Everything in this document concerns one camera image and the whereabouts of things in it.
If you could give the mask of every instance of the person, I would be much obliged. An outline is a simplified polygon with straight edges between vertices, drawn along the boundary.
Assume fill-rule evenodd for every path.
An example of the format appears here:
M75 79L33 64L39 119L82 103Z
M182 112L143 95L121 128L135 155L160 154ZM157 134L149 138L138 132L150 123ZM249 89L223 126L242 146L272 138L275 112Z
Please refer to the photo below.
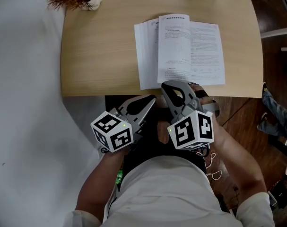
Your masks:
M258 124L257 129L269 135L283 136L287 138L287 110L275 101L272 94L267 89L265 82L263 83L262 101L270 112L276 117L278 122L275 125L272 125L267 120L267 113L264 113L261 117L261 123Z
M212 102L209 97L200 100L201 104L208 101ZM126 159L124 165L129 164L127 159L134 157L132 152L125 157L128 152L125 148L106 153L83 184L76 208L67 214L63 226L275 226L258 163L218 124L214 116L213 132L215 142L211 147L221 157L239 190L240 205L236 218L221 210L200 161L196 165L195 160L183 157L190 155L186 150L176 150L176 155L172 151L167 153L169 142L161 143L162 154L159 153L161 151L153 151L154 157L150 159L142 157L132 161L135 168L129 167L126 171L117 198L110 203L103 223L104 208L113 192L122 162ZM145 146L156 147L153 140L147 137Z

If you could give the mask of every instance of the wooden table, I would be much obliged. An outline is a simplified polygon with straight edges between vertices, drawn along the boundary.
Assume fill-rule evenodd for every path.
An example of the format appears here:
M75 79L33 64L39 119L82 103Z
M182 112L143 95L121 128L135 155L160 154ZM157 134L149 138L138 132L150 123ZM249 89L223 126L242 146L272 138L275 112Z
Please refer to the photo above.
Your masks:
M63 96L141 95L134 24L168 13L218 24L226 84L210 96L261 97L263 56L251 0L103 0L97 11L67 11L62 38Z

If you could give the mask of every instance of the jeans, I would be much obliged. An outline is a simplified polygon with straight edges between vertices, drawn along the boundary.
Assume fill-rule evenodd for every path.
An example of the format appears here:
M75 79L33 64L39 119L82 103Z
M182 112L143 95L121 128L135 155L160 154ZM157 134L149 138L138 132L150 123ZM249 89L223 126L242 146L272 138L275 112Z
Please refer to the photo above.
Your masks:
M263 131L266 134L284 136L287 138L287 110L281 105L277 104L268 89L263 91L262 101L276 117L278 123L272 125L267 120L264 120L258 125L258 130Z

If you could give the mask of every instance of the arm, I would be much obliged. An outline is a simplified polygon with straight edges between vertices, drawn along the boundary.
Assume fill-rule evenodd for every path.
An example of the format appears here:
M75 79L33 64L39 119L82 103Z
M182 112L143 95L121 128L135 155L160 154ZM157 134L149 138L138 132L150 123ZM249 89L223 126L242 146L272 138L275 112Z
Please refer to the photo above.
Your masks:
M75 210L93 214L102 223L104 208L111 197L125 149L106 153L83 184Z
M215 142L212 147L239 188L240 203L256 193L266 192L261 169L252 155L218 124L214 116L213 127Z

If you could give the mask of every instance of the wooden floor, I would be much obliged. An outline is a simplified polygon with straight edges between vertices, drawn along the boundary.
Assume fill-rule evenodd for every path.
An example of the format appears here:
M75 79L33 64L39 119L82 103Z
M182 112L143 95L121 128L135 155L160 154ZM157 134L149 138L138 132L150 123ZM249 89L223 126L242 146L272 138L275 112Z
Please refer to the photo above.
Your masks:
M287 12L282 0L252 0L252 3L261 33L287 27ZM287 109L287 74L284 72L284 55L280 52L281 47L287 47L287 35L262 39L262 47L264 80L277 102ZM107 109L113 106L112 99L106 97ZM125 98L115 97L114 99L123 102ZM218 101L221 109L219 123L255 157L264 174L266 186L270 189L284 177L287 157L271 146L268 143L268 136L256 128L261 115L269 111L262 104L261 99L215 97L215 100ZM209 177L215 194L223 195L228 209L236 207L238 200L235 185L218 156L208 169L208 173L217 170L223 171L218 181ZM283 210L275 210L274 219L276 226L287 226L287 207Z

